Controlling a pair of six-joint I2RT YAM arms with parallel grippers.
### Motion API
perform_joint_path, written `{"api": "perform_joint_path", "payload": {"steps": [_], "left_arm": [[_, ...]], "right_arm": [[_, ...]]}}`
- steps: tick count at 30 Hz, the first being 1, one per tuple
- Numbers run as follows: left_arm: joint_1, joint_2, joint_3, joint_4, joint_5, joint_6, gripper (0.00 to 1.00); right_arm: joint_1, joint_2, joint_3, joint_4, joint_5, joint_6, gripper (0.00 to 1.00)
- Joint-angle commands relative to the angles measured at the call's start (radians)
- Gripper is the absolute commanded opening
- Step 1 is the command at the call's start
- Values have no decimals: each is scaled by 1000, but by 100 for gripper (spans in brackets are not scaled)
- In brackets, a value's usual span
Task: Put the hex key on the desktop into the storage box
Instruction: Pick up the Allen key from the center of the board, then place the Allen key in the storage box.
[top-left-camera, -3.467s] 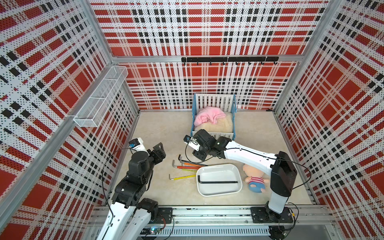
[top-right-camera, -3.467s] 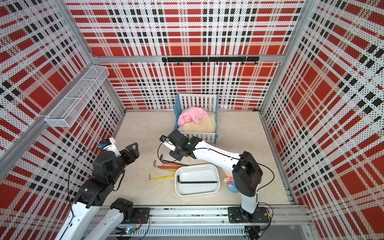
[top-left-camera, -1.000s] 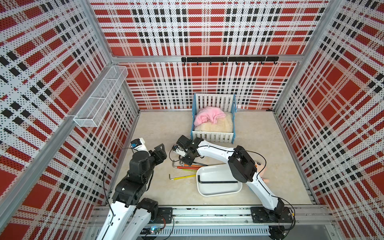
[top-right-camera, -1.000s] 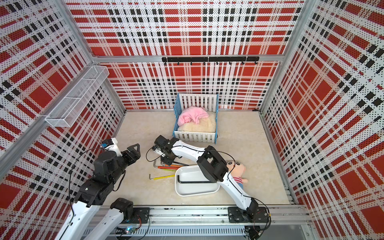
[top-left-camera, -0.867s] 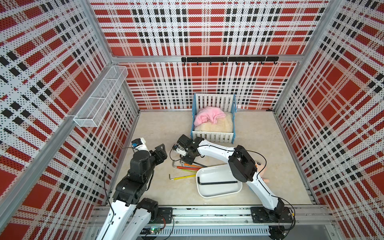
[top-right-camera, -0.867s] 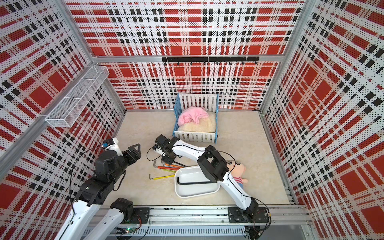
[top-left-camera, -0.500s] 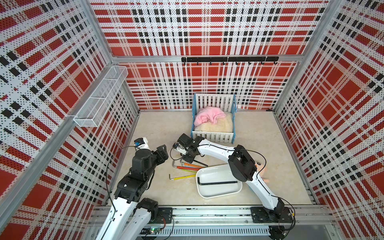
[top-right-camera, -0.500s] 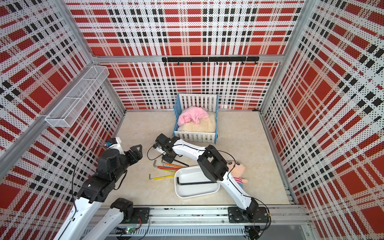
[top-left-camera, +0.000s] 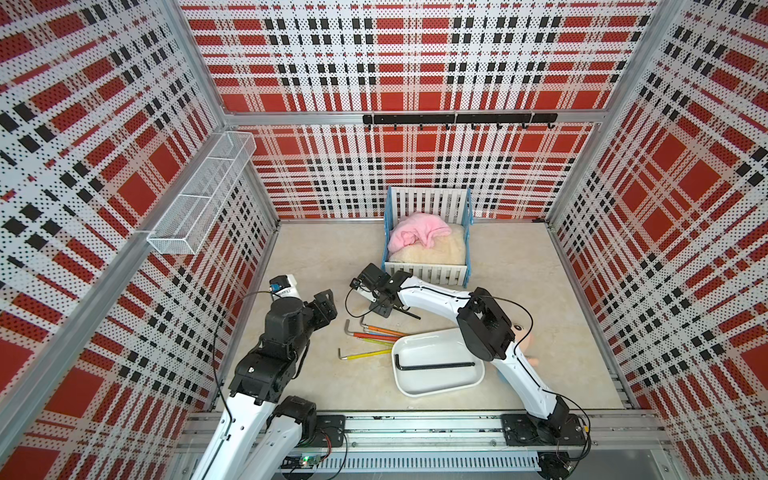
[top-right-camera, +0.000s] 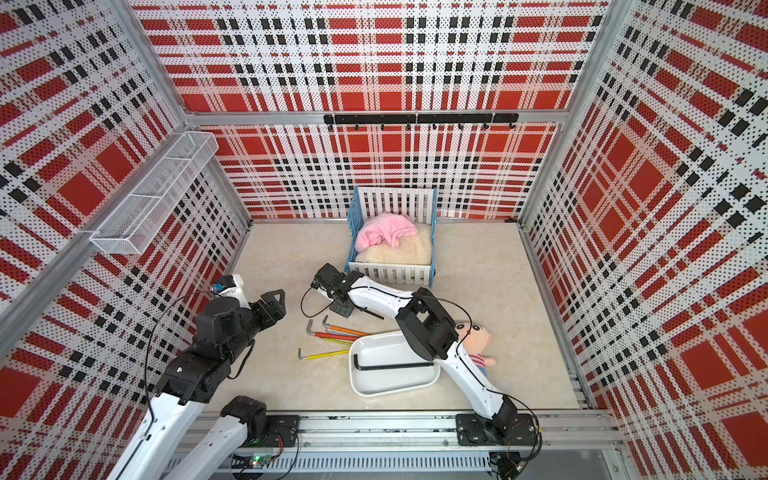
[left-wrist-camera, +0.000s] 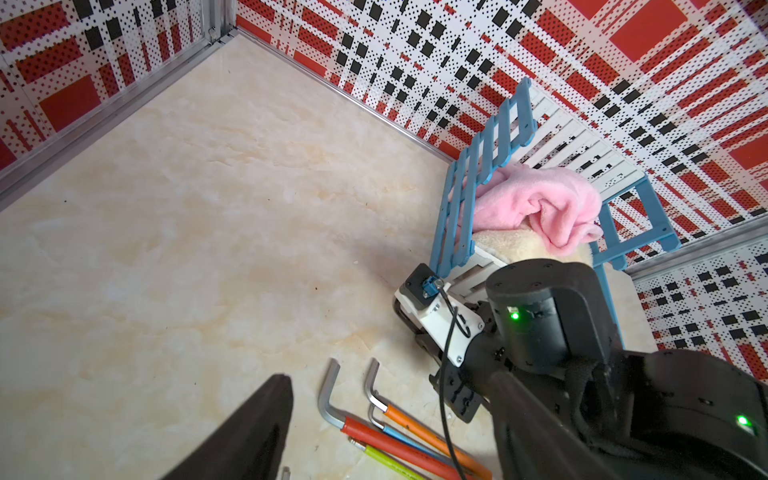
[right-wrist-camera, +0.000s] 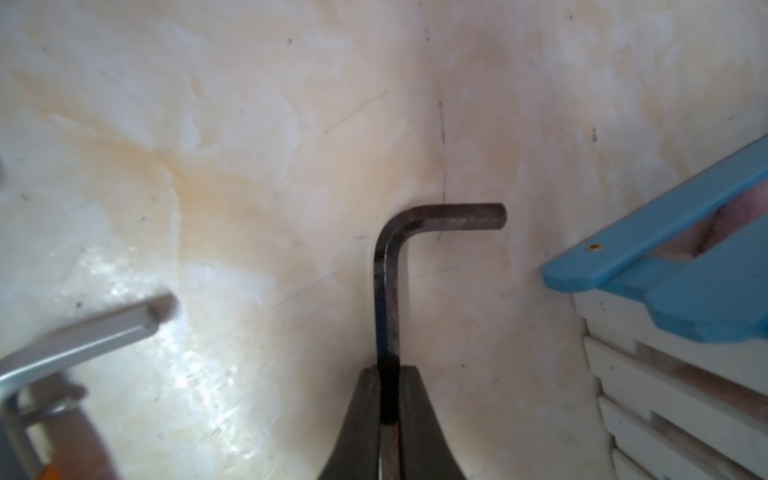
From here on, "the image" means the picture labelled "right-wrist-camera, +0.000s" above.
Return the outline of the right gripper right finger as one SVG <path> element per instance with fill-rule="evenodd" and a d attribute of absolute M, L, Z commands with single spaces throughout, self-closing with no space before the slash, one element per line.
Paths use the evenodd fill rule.
<path fill-rule="evenodd" d="M 400 369 L 398 406 L 400 478 L 464 480 L 415 366 Z"/>

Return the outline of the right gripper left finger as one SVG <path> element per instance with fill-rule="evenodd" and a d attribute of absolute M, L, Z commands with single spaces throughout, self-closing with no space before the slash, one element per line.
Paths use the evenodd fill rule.
<path fill-rule="evenodd" d="M 380 375 L 371 366 L 358 376 L 340 433 L 319 479 L 379 478 L 380 412 Z"/>

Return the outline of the orange hex key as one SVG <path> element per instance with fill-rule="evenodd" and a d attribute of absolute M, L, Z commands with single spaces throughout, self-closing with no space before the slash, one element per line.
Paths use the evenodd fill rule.
<path fill-rule="evenodd" d="M 21 408 L 19 394 L 36 382 L 79 364 L 147 339 L 177 310 L 178 300 L 166 293 L 99 313 L 59 329 L 1 359 L 1 477 L 52 477 L 27 430 L 77 406 L 80 397 L 65 394 L 39 406 Z"/>

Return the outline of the small black hex key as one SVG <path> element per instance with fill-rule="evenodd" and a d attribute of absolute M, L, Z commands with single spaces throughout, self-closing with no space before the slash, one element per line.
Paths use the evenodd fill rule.
<path fill-rule="evenodd" d="M 385 461 L 400 478 L 398 268 L 402 247 L 411 237 L 428 232 L 499 230 L 507 221 L 501 203 L 433 204 L 404 210 L 383 227 L 374 252 L 374 308 L 377 368 L 381 382 L 381 423 L 394 429 L 392 455 Z"/>

